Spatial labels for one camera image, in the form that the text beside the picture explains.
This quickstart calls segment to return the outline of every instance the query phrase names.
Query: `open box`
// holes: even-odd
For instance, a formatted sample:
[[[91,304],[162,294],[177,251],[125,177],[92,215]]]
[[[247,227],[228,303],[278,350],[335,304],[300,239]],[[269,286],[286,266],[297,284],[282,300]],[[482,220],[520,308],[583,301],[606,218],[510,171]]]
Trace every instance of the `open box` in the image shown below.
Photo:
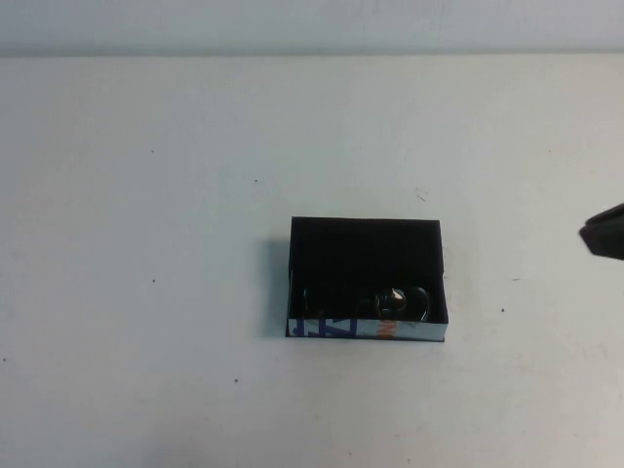
[[[294,217],[287,336],[444,341],[440,222]]]

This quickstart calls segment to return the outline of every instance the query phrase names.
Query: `white backdrop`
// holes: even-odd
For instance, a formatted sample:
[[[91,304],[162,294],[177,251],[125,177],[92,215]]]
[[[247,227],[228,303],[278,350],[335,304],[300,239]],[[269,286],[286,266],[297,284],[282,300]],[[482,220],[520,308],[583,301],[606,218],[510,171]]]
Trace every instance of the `white backdrop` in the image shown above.
[[[620,0],[0,2],[0,55],[623,50]]]
[[[623,76],[0,60],[0,466],[618,466]],[[292,215],[440,219],[447,342],[283,338]]]

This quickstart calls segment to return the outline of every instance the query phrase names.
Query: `black box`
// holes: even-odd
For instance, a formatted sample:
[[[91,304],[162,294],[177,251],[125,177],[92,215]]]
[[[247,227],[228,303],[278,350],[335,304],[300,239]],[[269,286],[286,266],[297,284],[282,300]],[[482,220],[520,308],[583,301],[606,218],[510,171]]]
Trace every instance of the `black box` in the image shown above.
[[[440,222],[294,217],[288,336],[444,341]]]

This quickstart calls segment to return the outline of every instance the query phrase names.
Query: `object inside box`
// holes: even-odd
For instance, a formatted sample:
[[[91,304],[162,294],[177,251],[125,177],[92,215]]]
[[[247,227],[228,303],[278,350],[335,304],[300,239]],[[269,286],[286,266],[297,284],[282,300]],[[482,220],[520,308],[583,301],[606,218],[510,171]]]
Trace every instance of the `object inside box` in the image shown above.
[[[429,293],[418,286],[397,288],[383,284],[310,284],[303,289],[308,318],[358,318],[424,322]]]
[[[448,322],[438,221],[292,220],[291,319]]]

